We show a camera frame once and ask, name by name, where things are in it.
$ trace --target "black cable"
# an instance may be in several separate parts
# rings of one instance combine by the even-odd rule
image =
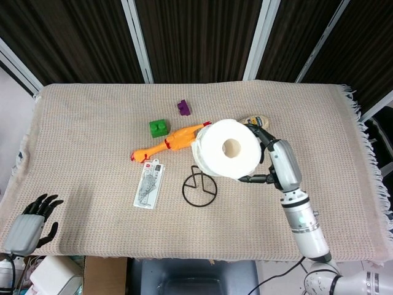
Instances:
[[[300,266],[302,267],[302,269],[306,272],[306,273],[308,273],[308,271],[306,270],[306,268],[304,267],[304,265],[301,263],[300,264]]]
[[[14,293],[14,289],[15,289],[15,281],[16,281],[17,271],[15,270],[15,263],[14,263],[14,260],[12,259],[12,256],[9,254],[5,254],[5,257],[11,263],[11,267],[12,267],[12,284],[11,284],[11,291],[10,291],[10,295],[12,295]]]
[[[301,258],[298,262],[296,262],[296,264],[294,266],[292,266],[289,270],[287,270],[286,272],[280,274],[280,275],[273,275],[272,277],[268,278],[267,280],[264,280],[263,282],[259,283],[254,289],[252,289],[248,295],[250,295],[252,292],[254,292],[256,289],[258,289],[259,287],[261,287],[264,283],[267,283],[268,281],[274,279],[274,278],[280,278],[283,277],[285,275],[287,275],[288,273],[290,273],[291,271],[293,271],[293,269],[295,269],[296,267],[298,267],[300,264],[302,264],[303,260],[305,260],[306,258],[303,257]]]

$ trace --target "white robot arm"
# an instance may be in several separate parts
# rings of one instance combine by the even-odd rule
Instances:
[[[300,189],[302,174],[294,151],[285,140],[277,140],[266,130],[246,126],[261,140],[262,154],[267,148],[272,166],[269,175],[245,176],[247,183],[274,183],[284,195],[280,199],[297,246],[304,257],[314,261],[304,284],[309,295],[388,295],[393,294],[392,278],[373,272],[342,277],[332,259],[308,194]]]

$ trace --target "purple block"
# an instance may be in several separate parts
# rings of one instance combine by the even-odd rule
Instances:
[[[182,100],[180,103],[178,103],[177,108],[180,110],[180,115],[182,115],[182,116],[191,115],[189,106],[187,106],[187,103],[185,102],[185,100]]]

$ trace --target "cardboard box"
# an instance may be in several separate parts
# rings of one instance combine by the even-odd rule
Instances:
[[[125,295],[127,257],[86,256],[83,295]]]

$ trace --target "wall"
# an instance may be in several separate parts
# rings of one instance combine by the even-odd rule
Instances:
[[[33,116],[34,100],[0,68],[0,200],[4,195],[20,141]]]

